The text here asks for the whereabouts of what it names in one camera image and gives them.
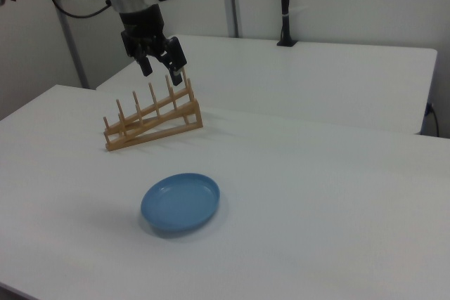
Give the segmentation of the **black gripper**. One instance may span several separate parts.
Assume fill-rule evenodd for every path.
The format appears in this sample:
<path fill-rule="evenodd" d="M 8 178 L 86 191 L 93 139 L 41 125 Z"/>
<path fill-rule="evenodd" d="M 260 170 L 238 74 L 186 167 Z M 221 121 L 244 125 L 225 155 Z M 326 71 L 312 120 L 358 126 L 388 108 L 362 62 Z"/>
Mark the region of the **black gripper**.
<path fill-rule="evenodd" d="M 125 51 L 134 57 L 145 77 L 153 72 L 147 56 L 157 58 L 168 70 L 174 86 L 183 81 L 181 71 L 187 64 L 184 51 L 177 37 L 166 38 L 164 20 L 158 4 L 134 12 L 120 13 L 124 25 L 121 33 Z"/>

